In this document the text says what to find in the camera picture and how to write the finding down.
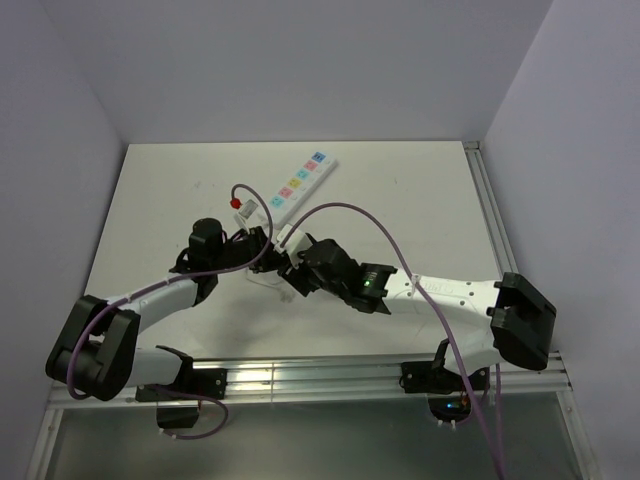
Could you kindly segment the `white colourful power strip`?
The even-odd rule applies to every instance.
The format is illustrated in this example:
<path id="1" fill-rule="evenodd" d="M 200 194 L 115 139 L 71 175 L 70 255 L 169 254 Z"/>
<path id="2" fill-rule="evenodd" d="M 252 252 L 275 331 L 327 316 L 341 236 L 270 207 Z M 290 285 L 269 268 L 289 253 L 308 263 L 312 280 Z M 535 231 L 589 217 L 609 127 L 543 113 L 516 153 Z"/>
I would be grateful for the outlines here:
<path id="1" fill-rule="evenodd" d="M 315 152 L 267 200 L 276 230 L 283 228 L 296 211 L 338 166 L 338 159 Z"/>

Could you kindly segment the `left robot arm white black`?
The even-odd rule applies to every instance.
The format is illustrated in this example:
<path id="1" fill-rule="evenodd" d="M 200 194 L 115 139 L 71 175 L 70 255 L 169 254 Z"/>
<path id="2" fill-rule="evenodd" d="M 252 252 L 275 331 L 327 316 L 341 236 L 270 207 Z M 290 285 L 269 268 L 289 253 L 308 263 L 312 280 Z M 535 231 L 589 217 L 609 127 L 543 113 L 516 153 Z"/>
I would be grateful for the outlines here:
<path id="1" fill-rule="evenodd" d="M 204 302 L 220 275 L 262 271 L 274 252 L 273 234 L 273 225 L 256 226 L 228 239 L 218 220 L 197 221 L 162 280 L 119 298 L 85 295 L 76 301 L 46 361 L 46 375 L 79 400 L 108 401 L 127 387 L 151 385 L 172 399 L 187 397 L 195 386 L 193 358 L 167 346 L 140 349 L 139 334 Z"/>

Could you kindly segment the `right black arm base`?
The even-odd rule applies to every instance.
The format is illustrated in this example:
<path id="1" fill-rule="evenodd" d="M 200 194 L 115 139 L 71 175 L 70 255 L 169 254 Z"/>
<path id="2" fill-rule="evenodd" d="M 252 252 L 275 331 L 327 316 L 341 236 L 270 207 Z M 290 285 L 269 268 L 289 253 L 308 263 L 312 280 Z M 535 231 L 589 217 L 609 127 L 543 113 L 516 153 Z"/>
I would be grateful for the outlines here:
<path id="1" fill-rule="evenodd" d="M 469 420 L 473 406 L 462 377 L 444 368 L 449 341 L 440 342 L 433 360 L 400 364 L 399 386 L 405 394 L 426 394 L 431 414 L 451 426 Z"/>

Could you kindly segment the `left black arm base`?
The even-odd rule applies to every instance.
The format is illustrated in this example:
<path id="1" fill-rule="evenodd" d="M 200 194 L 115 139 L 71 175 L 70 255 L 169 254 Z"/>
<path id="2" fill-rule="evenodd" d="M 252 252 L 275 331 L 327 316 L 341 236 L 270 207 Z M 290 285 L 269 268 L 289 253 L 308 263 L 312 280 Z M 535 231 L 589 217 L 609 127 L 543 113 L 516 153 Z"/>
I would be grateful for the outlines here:
<path id="1" fill-rule="evenodd" d="M 135 401 L 156 404 L 156 423 L 164 432 L 184 437 L 179 430 L 193 428 L 200 417 L 204 403 L 216 405 L 222 410 L 219 431 L 229 417 L 228 408 L 223 403 L 227 387 L 228 370 L 225 368 L 193 369 L 181 374 L 170 385 L 146 385 L 137 387 Z M 162 407 L 160 403 L 170 401 L 194 401 L 195 406 Z"/>

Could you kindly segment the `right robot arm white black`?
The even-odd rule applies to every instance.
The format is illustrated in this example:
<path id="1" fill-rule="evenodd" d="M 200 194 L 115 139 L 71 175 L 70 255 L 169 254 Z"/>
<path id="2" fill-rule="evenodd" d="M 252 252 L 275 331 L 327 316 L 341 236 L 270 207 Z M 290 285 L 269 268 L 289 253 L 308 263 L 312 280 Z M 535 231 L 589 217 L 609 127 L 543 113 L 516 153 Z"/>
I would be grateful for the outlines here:
<path id="1" fill-rule="evenodd" d="M 323 290 L 365 314 L 424 315 L 446 332 L 433 365 L 435 383 L 452 390 L 467 374 L 507 362 L 543 371 L 557 310 L 524 276 L 462 281 L 410 274 L 391 265 L 359 263 L 336 241 L 277 242 L 288 259 L 279 274 L 302 296 Z"/>

